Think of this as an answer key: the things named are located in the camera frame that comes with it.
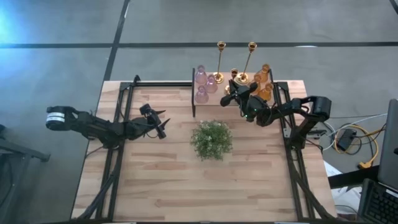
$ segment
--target black stand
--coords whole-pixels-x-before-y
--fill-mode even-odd
[[[3,125],[0,125],[0,134],[5,130]],[[42,162],[47,162],[50,154],[29,149],[18,144],[8,142],[3,136],[0,136],[0,184],[8,183],[8,180],[3,177],[3,169],[8,169],[10,176],[9,190],[0,196],[3,200],[0,206],[0,223],[8,223],[10,211],[13,209],[16,202],[17,193],[21,188],[21,183],[24,179],[25,172],[28,168],[30,158],[38,158]]]
[[[195,117],[197,114],[197,107],[195,106],[195,90],[194,88],[195,83],[195,68],[192,68],[192,96],[191,96],[191,103],[192,103],[192,116]]]

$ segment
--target computer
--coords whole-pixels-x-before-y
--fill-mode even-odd
[[[358,215],[370,223],[398,223],[398,100],[389,103],[378,182],[365,179]]]

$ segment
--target yellow cable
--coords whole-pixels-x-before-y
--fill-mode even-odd
[[[375,152],[374,156],[371,158],[371,160],[370,160],[370,161],[367,161],[367,162],[365,162],[365,163],[363,163],[363,162],[360,162],[360,163],[359,163],[359,166],[360,166],[360,167],[362,167],[362,168],[369,168],[369,167],[371,166],[373,160],[375,160],[375,158],[377,157],[377,154],[379,153],[379,144],[377,143],[377,141],[376,141],[375,138],[373,137],[373,134],[376,134],[376,133],[380,132],[381,129],[378,129],[378,130],[376,130],[376,131],[373,131],[373,132],[369,133],[367,130],[365,130],[364,128],[362,128],[361,126],[356,125],[356,124],[352,124],[352,125],[350,125],[349,127],[358,128],[358,129],[362,130],[362,131],[365,133],[365,135],[364,135],[363,137],[369,136],[369,137],[372,139],[371,141],[374,141],[374,144],[376,145],[376,152]],[[336,152],[338,152],[339,154],[343,154],[343,153],[345,153],[345,152],[340,152],[340,151],[338,150],[338,148],[337,148],[337,137],[338,137],[338,133],[339,133],[340,131],[341,131],[341,130],[337,131],[337,133],[336,133],[336,135],[335,135],[335,150],[336,150]]]

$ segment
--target green plant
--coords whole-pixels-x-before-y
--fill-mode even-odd
[[[193,130],[191,145],[202,161],[223,160],[223,154],[232,150],[232,134],[222,121],[201,121]]]

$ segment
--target small table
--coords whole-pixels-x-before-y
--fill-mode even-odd
[[[291,98],[307,96],[302,80],[286,82]],[[104,82],[98,117],[113,120],[120,86],[121,82]],[[139,108],[146,103],[155,110],[166,110],[159,115],[162,121],[171,118],[165,129],[167,137],[126,141],[114,221],[297,220],[279,121],[265,128],[247,123],[235,106],[197,106],[193,117],[192,87],[173,85],[134,87],[129,118],[140,117]],[[295,118],[297,123],[303,120],[300,115]],[[209,119],[227,122],[233,134],[232,153],[225,154],[223,161],[201,161],[190,145],[191,130],[201,120]],[[100,146],[99,141],[91,141],[87,153]],[[306,145],[302,152],[311,191],[336,216],[320,150]],[[106,155],[107,150],[101,149],[85,160],[72,218],[83,213],[98,193]],[[305,215],[307,209],[301,190],[300,198]],[[104,203],[104,216],[108,206],[109,195]]]

